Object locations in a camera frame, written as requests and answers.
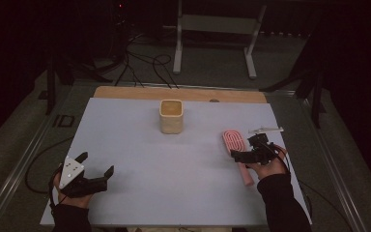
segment sleeve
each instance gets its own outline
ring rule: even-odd
[[[89,210],[75,206],[58,204],[53,210],[55,227],[53,232],[91,232]]]
[[[262,179],[257,188],[266,205],[267,222],[271,232],[311,231],[306,213],[294,198],[290,175],[270,175]]]

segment person's arm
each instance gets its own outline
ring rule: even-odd
[[[247,164],[260,179],[257,188],[264,199],[268,226],[271,232],[309,232],[311,226],[308,217],[294,197],[291,175],[281,162],[286,150],[278,148],[281,150],[281,160],[273,159],[267,165]]]
[[[93,195],[69,198],[59,190],[60,173],[53,181],[53,185],[58,191],[59,204],[54,207],[53,218],[55,227],[53,232],[91,232],[89,214],[89,202]]]

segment white tabletop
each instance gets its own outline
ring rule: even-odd
[[[267,224],[256,185],[243,184],[222,133],[277,128],[267,103],[184,101],[184,130],[159,130],[159,101],[90,99],[68,156],[89,153],[85,177],[115,173],[90,203],[100,226],[252,226]],[[268,133],[282,147],[280,132]],[[295,197],[305,208],[291,165]],[[256,184],[257,176],[251,170]],[[41,224],[53,225],[46,207]]]

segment hand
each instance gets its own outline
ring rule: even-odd
[[[71,205],[71,206],[76,206],[76,207],[83,208],[83,209],[88,209],[89,202],[90,202],[90,199],[92,199],[93,194],[85,195],[82,197],[75,197],[75,198],[67,197],[65,194],[63,194],[59,190],[60,177],[61,177],[61,174],[59,172],[58,174],[56,174],[53,180],[53,185],[56,187],[58,191],[59,204]]]
[[[274,146],[280,149],[278,155],[282,160],[284,160],[285,155],[287,154],[287,150],[285,150],[284,148],[278,145],[274,145]],[[279,159],[273,159],[267,165],[260,165],[258,163],[247,163],[246,165],[254,169],[254,171],[258,174],[258,178],[260,180],[270,175],[273,175],[273,174],[285,174],[286,173],[285,164],[282,163],[281,160]]]

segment pink brush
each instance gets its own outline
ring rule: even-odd
[[[227,130],[222,135],[224,138],[225,146],[228,150],[228,155],[231,157],[231,150],[245,152],[245,143],[243,142],[243,138],[241,137],[240,133],[236,130]],[[243,177],[243,183],[246,186],[254,185],[254,180],[251,177],[251,174],[246,169],[245,164],[238,162],[238,167],[241,172],[241,176]]]

